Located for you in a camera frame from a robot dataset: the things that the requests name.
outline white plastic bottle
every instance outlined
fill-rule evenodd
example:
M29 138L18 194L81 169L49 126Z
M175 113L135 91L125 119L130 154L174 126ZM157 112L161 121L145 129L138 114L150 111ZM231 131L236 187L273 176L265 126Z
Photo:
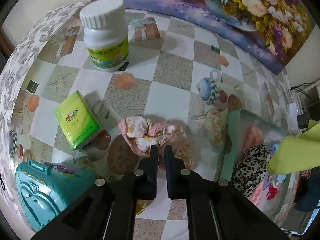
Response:
M123 1L94 1L82 8L80 20L84 43L94 65L108 72L121 68L129 53Z

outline floral painting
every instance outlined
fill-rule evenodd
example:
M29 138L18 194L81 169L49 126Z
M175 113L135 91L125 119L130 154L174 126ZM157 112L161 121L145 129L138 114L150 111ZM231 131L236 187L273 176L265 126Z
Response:
M300 0L124 0L126 8L179 17L233 41L278 74L315 22Z

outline metal screw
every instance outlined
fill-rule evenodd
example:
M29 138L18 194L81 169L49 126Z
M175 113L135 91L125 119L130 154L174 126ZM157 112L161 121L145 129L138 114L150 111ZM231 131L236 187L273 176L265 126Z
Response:
M106 181L104 179L97 179L95 182L97 187L102 187L105 183Z
M144 171L143 170L135 170L134 171L134 174L136 175L136 176L142 176L143 175L143 173L144 173Z
M183 176L187 176L187 175L190 174L190 171L187 170L187 169L183 169L183 170L180 171L180 173L181 173Z
M225 186L227 186L227 185L229 184L229 181L227 181L226 179L219 179L219 180L218 180L218 184L219 184L220 186L225 187Z

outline teal plastic handle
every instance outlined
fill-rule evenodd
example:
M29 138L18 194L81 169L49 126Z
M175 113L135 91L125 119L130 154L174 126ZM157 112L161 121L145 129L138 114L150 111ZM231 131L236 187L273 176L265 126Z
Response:
M51 174L51 168L42 163L36 162L34 160L28 159L28 166L33 168L36 171L40 171L45 175Z

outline green and yellow label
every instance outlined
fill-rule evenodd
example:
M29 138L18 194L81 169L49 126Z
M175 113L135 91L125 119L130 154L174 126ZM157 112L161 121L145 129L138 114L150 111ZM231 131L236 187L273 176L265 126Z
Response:
M124 62L129 53L128 36L115 46L105 49L87 48L93 63L100 68L111 68Z
M87 109L79 91L68 96L54 111L59 125L73 150L100 129Z

